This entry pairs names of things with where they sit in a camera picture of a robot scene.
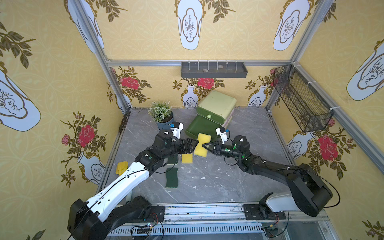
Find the green scrub sponge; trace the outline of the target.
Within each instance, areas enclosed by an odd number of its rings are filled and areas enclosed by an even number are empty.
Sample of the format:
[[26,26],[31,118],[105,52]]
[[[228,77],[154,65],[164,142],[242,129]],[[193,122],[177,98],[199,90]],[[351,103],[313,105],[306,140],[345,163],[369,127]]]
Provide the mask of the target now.
[[166,189],[176,189],[179,185],[178,168],[171,168],[166,172]]
[[167,165],[176,165],[179,162],[179,156],[174,155],[168,158]]

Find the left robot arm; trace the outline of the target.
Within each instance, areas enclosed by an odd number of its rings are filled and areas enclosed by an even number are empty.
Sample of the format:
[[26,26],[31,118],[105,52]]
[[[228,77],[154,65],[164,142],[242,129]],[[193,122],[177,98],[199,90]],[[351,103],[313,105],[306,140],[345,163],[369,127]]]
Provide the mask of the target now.
[[159,131],[154,143],[140,152],[121,176],[87,201],[78,199],[71,205],[67,227],[70,238],[104,240],[111,231],[125,223],[147,218],[152,205],[142,196],[123,206],[118,204],[161,168],[165,159],[191,154],[198,143],[195,139],[178,139],[170,130]]

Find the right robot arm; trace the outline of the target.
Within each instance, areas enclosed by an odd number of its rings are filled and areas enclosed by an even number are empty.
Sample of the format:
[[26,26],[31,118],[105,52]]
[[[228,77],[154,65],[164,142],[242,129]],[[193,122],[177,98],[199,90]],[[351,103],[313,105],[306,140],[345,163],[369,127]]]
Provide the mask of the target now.
[[315,173],[309,165],[290,166],[267,161],[250,151],[246,136],[236,136],[231,145],[216,141],[205,143],[202,147],[213,155],[234,158],[239,168],[247,174],[263,176],[288,186],[290,193],[286,200],[283,194],[271,194],[266,198],[265,202],[273,212],[300,210],[310,217],[316,217],[333,198],[328,187],[331,183]]

